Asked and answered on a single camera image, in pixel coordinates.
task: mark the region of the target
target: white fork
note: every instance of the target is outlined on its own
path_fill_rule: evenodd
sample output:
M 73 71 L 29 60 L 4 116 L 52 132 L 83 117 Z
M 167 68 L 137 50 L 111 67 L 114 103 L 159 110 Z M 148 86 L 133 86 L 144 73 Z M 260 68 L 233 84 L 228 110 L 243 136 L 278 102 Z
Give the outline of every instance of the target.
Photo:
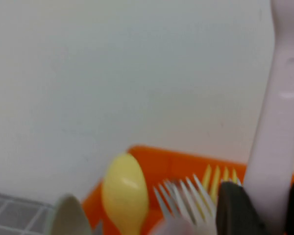
M 204 190 L 196 175 L 193 175 L 193 177 L 197 188 L 192 184 L 189 178 L 186 178 L 189 188 L 181 180 L 179 181 L 181 189 L 169 181 L 164 182 L 164 186 L 167 190 L 159 184 L 159 189 L 168 203 L 172 211 L 172 215 L 163 201 L 159 191 L 155 187 L 153 188 L 161 211 L 166 220 L 170 219 L 172 216 L 184 217 L 196 226 L 198 234 L 216 235 L 216 206 L 206 190 Z

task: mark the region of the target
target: white wall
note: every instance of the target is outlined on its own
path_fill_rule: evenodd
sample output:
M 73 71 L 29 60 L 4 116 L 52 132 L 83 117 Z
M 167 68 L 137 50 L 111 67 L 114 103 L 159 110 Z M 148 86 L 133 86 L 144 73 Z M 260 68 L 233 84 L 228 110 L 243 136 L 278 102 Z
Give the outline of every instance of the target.
M 82 198 L 134 143 L 245 162 L 269 2 L 0 0 L 0 192 Z

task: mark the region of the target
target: yellow fork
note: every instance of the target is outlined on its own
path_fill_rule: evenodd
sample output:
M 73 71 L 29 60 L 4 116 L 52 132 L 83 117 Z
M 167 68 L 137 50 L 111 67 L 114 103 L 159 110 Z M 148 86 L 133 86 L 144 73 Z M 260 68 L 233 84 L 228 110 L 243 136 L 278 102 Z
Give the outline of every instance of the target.
M 229 177 L 229 169 L 227 167 L 225 167 L 223 169 L 223 176 L 221 178 L 221 170 L 219 166 L 216 166 L 214 174 L 213 174 L 213 178 L 212 178 L 212 182 L 210 184 L 209 187 L 209 183 L 211 180 L 211 175 L 212 175 L 212 168 L 210 165 L 207 166 L 205 173 L 202 177 L 202 186 L 203 188 L 209 192 L 209 195 L 212 199 L 212 201 L 217 204 L 218 201 L 218 188 L 219 188 L 219 184 L 222 181 L 229 181 L 231 180 L 232 182 L 234 182 L 235 184 L 241 184 L 239 178 L 237 177 L 237 173 L 235 169 L 232 169 L 232 176 L 231 178 Z

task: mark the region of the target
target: dish rack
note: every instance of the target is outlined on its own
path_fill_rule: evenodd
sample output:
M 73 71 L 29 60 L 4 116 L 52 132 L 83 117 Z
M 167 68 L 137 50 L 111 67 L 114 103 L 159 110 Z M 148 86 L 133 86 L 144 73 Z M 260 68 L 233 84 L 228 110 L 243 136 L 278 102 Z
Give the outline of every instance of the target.
M 221 169 L 224 167 L 235 169 L 237 177 L 242 182 L 246 170 L 245 164 L 218 160 L 209 156 L 192 155 L 142 145 L 131 147 L 127 152 L 134 156 L 140 164 L 148 188 L 149 212 L 141 229 L 142 235 L 147 235 L 163 218 L 153 191 L 153 186 L 157 185 L 159 182 L 165 179 L 176 180 L 191 177 L 193 174 L 196 174 L 198 178 L 201 179 L 208 165 L 210 165 L 212 169 L 216 166 L 219 166 Z M 82 206 L 92 228 L 102 221 L 103 233 L 105 235 L 120 235 L 119 231 L 109 220 L 102 207 L 101 181 L 83 201 Z

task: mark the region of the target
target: gray grid mat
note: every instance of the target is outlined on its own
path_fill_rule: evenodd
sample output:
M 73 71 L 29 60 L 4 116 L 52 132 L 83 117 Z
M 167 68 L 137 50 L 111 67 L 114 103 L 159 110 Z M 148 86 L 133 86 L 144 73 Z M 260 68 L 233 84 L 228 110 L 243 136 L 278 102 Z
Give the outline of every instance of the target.
M 41 235 L 52 206 L 0 194 L 0 235 Z

